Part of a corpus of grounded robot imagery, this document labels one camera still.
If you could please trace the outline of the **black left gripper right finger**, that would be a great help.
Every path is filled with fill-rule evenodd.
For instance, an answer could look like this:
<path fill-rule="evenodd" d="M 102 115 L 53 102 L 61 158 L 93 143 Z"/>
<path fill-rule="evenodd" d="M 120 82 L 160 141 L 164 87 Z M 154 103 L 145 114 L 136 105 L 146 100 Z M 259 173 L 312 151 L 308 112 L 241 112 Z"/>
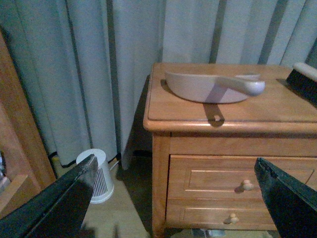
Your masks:
<path fill-rule="evenodd" d="M 317 192 L 264 158 L 257 158 L 254 170 L 279 235 L 315 238 Z"/>

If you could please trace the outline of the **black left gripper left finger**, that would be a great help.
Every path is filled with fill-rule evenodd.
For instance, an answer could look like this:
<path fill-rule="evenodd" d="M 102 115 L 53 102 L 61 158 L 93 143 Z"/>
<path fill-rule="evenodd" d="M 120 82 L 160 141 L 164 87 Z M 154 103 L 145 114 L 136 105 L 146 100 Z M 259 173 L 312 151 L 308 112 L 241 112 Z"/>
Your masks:
<path fill-rule="evenodd" d="M 0 220 L 2 238 L 74 238 L 86 215 L 98 160 L 89 155 L 57 181 Z"/>

